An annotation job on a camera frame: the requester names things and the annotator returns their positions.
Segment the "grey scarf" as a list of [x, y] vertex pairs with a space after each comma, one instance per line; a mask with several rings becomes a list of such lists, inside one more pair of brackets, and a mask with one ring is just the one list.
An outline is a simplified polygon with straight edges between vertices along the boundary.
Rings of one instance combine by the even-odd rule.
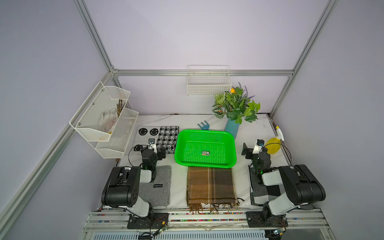
[[155, 180], [140, 184], [139, 196], [152, 207], [167, 207], [170, 204], [171, 178], [171, 166], [157, 167]]

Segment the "green plastic basket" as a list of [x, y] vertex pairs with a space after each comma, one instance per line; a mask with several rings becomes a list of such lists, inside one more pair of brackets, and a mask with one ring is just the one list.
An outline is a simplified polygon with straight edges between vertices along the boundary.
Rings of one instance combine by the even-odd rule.
[[228, 132], [183, 130], [177, 138], [174, 158], [187, 167], [230, 169], [237, 162], [235, 139]]

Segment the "brown plaid scarf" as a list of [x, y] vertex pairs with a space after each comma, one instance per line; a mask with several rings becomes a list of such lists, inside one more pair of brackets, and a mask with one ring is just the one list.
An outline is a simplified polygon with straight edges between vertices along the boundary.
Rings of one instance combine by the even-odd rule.
[[239, 205], [231, 168], [188, 167], [187, 205], [191, 213], [200, 213], [207, 205], [210, 212], [231, 210]]

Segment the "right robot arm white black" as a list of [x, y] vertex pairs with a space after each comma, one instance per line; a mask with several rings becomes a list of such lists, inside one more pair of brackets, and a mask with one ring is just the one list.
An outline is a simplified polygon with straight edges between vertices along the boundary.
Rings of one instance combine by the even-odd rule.
[[306, 165], [288, 165], [271, 168], [271, 155], [263, 140], [258, 140], [254, 148], [243, 144], [241, 155], [252, 161], [249, 166], [251, 184], [261, 187], [284, 187], [284, 193], [276, 199], [257, 204], [263, 207], [260, 212], [263, 220], [282, 217], [299, 208], [324, 201], [326, 192]]

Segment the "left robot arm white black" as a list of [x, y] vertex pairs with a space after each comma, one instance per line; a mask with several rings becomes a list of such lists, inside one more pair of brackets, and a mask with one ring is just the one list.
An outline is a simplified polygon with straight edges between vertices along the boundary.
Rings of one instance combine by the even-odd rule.
[[152, 183], [157, 175], [157, 162], [166, 157], [166, 148], [148, 145], [141, 149], [142, 164], [136, 167], [114, 167], [103, 189], [104, 206], [123, 209], [133, 218], [153, 220], [153, 208], [139, 196], [140, 184]]

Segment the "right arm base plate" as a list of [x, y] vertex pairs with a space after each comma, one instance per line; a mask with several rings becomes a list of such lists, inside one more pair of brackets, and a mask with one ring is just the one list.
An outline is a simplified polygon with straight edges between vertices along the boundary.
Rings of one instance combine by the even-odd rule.
[[246, 219], [250, 228], [285, 228], [288, 226], [285, 216], [265, 217], [262, 212], [246, 212]]

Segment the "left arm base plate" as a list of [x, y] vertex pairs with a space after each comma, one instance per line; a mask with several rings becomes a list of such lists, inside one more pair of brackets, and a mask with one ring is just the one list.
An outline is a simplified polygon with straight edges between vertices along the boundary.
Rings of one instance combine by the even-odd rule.
[[150, 213], [147, 217], [136, 217], [130, 215], [127, 229], [129, 230], [144, 230], [144, 229], [161, 229], [166, 226], [169, 221], [168, 213]]

